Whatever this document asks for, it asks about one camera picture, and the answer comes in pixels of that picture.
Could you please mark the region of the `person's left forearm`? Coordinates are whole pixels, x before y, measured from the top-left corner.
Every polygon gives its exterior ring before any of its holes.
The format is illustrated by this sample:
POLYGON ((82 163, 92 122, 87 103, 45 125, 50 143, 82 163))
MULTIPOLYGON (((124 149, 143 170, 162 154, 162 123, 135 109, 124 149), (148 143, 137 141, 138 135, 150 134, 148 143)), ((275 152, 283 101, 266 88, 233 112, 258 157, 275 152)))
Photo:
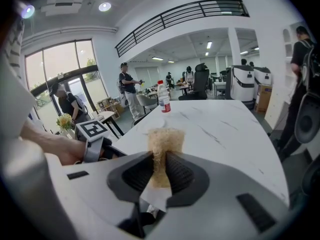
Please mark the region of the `person's left forearm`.
POLYGON ((56 155, 63 166, 82 161, 86 143, 40 130, 31 119, 25 121, 20 136, 38 144, 44 153, 56 155))

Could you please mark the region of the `wooden shelf unit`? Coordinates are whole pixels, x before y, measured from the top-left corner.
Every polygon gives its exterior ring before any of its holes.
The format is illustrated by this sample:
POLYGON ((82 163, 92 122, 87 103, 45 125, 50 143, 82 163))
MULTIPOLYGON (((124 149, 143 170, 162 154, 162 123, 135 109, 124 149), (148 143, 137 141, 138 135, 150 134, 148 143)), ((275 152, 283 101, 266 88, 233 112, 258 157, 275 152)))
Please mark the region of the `wooden shelf unit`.
POLYGON ((125 111, 121 103, 118 102, 117 99, 111 98, 111 97, 107 97, 103 100, 98 101, 96 108, 99 113, 105 112, 105 111, 111 111, 111 112, 118 113, 120 115, 125 111))

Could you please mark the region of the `cardboard box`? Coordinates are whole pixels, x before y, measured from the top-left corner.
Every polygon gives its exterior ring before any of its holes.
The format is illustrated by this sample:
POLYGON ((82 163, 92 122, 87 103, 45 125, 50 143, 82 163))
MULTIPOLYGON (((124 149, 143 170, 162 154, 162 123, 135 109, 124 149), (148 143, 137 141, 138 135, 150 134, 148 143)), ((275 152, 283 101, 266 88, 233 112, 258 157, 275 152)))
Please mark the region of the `cardboard box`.
POLYGON ((265 85, 265 84, 258 85, 257 96, 256 96, 255 106, 254 106, 254 111, 257 114, 266 113, 269 106, 272 89, 273 87, 271 85, 265 85))

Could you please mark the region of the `clear bottle with red cap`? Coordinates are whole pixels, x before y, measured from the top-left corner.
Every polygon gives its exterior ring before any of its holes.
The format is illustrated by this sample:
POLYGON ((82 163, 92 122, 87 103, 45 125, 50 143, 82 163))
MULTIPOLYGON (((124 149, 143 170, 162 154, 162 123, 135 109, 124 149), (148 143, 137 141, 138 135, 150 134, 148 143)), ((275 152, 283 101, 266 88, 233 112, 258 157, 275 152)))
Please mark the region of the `clear bottle with red cap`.
POLYGON ((167 87, 162 80, 157 82, 157 98, 160 109, 163 113, 171 111, 170 96, 167 87))

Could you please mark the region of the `grey shell chair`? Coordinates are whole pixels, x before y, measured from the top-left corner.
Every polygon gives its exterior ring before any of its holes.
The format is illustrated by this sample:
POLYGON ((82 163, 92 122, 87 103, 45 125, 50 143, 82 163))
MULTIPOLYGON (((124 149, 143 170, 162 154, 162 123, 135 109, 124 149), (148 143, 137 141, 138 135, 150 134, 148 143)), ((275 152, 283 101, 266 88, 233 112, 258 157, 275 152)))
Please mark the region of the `grey shell chair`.
POLYGON ((149 98, 143 94, 137 94, 136 97, 145 114, 147 113, 146 110, 152 111, 158 106, 158 100, 156 98, 149 98))

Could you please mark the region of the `white wall shelf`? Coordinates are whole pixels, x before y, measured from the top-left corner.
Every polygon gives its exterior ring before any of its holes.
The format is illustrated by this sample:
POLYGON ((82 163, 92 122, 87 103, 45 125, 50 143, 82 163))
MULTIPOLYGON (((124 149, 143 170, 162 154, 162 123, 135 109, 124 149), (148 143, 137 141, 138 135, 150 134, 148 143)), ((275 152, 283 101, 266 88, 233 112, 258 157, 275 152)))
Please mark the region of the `white wall shelf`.
POLYGON ((285 58, 291 59, 294 50, 294 44, 298 41, 296 28, 301 25, 301 22, 296 22, 290 25, 286 25, 282 30, 282 37, 285 49, 285 58))

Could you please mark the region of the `ceiling air conditioner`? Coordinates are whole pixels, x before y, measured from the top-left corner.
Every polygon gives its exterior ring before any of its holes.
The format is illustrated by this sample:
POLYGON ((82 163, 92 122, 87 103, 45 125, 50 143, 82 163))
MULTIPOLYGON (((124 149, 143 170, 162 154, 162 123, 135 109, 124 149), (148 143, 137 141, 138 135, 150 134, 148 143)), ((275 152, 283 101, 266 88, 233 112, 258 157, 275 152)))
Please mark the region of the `ceiling air conditioner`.
POLYGON ((41 12, 45 16, 77 14, 82 7, 83 0, 47 0, 46 5, 41 6, 41 12))

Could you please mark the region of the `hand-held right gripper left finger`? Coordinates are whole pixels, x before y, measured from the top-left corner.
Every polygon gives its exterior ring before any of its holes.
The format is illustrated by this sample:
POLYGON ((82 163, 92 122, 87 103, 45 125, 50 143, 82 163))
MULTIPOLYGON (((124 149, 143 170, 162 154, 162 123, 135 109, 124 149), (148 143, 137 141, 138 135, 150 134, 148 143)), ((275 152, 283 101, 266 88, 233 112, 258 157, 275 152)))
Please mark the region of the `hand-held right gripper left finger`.
POLYGON ((62 166, 46 159, 46 210, 52 236, 68 240, 142 240, 140 196, 153 171, 149 152, 114 160, 62 166))

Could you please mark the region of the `beige fluffy noodle ball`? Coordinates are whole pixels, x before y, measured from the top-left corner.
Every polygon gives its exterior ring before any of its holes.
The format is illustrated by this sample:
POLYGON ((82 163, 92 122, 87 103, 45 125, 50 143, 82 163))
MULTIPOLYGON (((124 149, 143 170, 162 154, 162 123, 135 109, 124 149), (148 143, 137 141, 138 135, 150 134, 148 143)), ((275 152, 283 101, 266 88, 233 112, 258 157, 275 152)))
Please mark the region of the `beige fluffy noodle ball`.
POLYGON ((169 188, 166 173, 166 152, 182 152, 185 132, 175 128, 154 128, 148 132, 148 149, 152 152, 153 174, 150 184, 153 188, 169 188))

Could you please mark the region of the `grey pod with black disc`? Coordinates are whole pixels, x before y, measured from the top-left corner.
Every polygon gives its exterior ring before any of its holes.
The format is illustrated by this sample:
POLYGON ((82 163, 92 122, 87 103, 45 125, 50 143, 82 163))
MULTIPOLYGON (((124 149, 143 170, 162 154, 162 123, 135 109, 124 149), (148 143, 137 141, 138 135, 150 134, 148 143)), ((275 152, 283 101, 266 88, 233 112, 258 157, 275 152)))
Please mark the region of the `grey pod with black disc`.
POLYGON ((308 144, 320 130, 320 96, 307 92, 301 101, 294 133, 298 142, 308 144))

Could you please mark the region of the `white and black robot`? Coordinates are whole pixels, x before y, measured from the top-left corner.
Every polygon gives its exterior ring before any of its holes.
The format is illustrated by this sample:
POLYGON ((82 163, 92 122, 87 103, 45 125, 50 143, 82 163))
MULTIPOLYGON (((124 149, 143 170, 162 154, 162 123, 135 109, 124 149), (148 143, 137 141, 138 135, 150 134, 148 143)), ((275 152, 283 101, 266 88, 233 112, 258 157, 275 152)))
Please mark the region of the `white and black robot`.
POLYGON ((228 67, 225 80, 225 98, 249 103, 254 100, 254 69, 249 65, 228 67))
POLYGON ((267 67, 253 67, 253 70, 254 70, 254 80, 257 85, 272 84, 272 74, 267 67))

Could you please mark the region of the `white marble table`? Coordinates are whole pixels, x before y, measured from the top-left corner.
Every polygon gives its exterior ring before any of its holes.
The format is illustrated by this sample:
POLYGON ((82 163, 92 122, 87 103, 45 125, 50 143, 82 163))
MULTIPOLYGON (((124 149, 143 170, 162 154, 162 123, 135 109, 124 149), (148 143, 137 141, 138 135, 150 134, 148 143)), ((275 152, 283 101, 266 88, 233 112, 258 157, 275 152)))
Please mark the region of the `white marble table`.
POLYGON ((234 167, 290 204, 288 185, 275 148, 261 124, 238 100, 171 101, 158 106, 117 140, 114 146, 132 155, 148 149, 147 130, 159 125, 184 131, 182 151, 234 167))

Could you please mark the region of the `cream striped shirt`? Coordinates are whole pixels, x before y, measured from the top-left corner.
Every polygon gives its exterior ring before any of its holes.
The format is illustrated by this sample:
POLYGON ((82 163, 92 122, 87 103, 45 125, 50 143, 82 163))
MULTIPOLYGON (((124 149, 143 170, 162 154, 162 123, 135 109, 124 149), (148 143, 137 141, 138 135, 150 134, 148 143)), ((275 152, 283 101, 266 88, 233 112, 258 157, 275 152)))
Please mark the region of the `cream striped shirt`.
POLYGON ((13 72, 15 77, 22 82, 21 62, 21 45, 23 41, 23 34, 25 23, 23 18, 17 19, 10 28, 8 36, 4 45, 4 58, 9 65, 9 69, 13 72))

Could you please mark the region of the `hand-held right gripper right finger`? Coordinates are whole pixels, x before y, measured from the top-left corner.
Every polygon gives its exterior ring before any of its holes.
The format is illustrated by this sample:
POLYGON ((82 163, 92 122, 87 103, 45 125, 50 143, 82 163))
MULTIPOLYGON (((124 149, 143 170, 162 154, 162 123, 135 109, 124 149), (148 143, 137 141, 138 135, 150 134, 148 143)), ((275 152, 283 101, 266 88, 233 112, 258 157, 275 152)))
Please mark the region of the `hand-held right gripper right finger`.
POLYGON ((288 214, 288 206, 242 171, 183 153, 165 163, 172 195, 149 240, 255 240, 288 214))

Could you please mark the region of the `glass window wall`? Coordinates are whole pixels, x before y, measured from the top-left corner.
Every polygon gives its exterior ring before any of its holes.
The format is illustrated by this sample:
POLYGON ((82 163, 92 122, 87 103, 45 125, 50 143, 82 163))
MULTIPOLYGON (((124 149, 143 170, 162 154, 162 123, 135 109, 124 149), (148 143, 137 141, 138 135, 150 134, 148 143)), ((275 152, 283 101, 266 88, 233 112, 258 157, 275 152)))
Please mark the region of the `glass window wall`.
POLYGON ((108 97, 90 39, 65 42, 25 57, 27 86, 35 97, 35 114, 46 131, 56 132, 63 113, 58 98, 50 95, 53 83, 78 96, 88 112, 98 111, 98 101, 108 97))

